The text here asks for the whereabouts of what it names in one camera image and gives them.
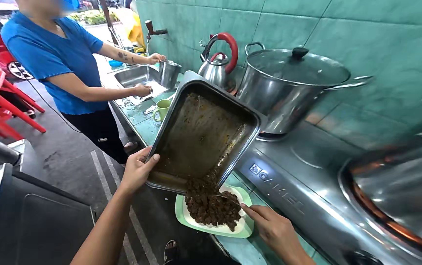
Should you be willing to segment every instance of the hand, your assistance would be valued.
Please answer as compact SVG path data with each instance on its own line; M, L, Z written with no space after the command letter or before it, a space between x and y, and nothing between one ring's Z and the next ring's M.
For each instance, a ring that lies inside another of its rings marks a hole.
M160 159L160 155L155 154L145 163L151 148L152 146L146 147L129 156L128 161L126 162L123 179L118 190L122 190L131 195L145 183L149 177L149 172Z
M139 84L134 86L134 95L138 97L145 97L152 94L153 90L151 86Z
M155 63L158 63L159 61L165 61L167 57L158 53L154 53L151 56L147 57L147 59L149 60L148 64L153 65Z
M306 254L291 221L277 214L269 207L241 204L242 209L252 218L263 241L287 265L314 265L315 262Z

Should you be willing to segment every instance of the green mug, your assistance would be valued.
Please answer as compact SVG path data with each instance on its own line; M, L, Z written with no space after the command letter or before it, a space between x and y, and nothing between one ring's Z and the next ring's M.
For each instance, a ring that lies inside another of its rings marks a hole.
M153 119L156 122L163 121L163 119L165 119L165 116L167 115L168 110L170 109L171 104L172 104L171 100L168 100L168 99L159 100L159 102L157 102L157 109L154 110L154 112L152 114ZM155 116L157 111L159 112L159 119L157 119L156 116Z

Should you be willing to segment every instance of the spoon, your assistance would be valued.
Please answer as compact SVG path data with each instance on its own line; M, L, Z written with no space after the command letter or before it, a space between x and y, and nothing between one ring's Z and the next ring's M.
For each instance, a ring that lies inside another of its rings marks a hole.
M225 199L227 199L227 200L229 200L229 201L233 202L234 204L238 205L238 206L239 206L239 208L241 208L241 209L242 209L242 206L240 206L240 203L235 202L234 200L232 200L231 198L229 198L229 197L227 197L227 196L224 196L224 195L213 195L213 196L225 198Z

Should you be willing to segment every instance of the lid knob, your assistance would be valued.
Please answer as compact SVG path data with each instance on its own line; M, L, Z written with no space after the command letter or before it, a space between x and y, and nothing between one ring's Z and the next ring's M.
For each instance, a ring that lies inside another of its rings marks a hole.
M304 55L306 55L308 52L309 50L306 48L296 47L293 49L291 57L296 60L301 60L302 57L304 57Z

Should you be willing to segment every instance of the sink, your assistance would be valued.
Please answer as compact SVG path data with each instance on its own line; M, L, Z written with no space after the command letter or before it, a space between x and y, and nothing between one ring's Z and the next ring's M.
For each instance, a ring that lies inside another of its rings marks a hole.
M155 67L149 65L133 66L119 70L117 72L112 72L108 75L112 77L113 81L115 81L120 88L130 88L137 84L144 84L152 87L153 93L146 97L141 98L137 96L131 96L124 99L116 99L115 102L119 105L119 107L124 107L131 104L139 105L145 100L157 97L161 93L171 90L159 84L159 71Z

